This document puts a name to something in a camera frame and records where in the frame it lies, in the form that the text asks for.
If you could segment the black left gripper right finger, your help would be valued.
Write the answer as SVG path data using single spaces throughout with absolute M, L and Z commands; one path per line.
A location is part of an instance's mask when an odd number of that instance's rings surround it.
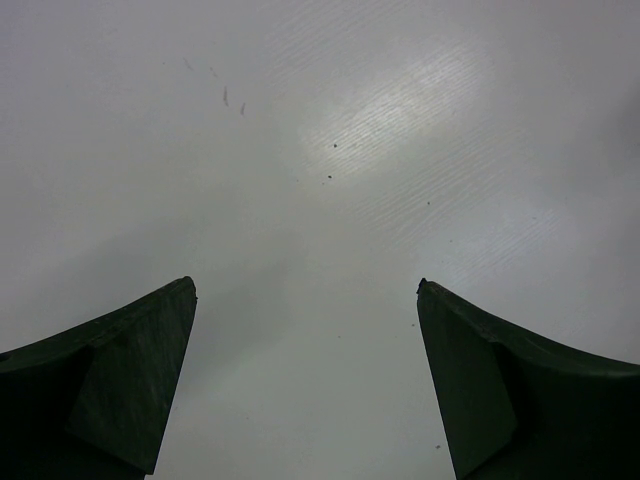
M 639 368 L 421 280 L 417 310 L 458 479 L 636 479 Z

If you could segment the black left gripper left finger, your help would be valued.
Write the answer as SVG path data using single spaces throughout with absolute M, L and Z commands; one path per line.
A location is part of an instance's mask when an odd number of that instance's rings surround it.
M 183 277 L 1 355 L 4 479 L 153 474 L 197 306 Z

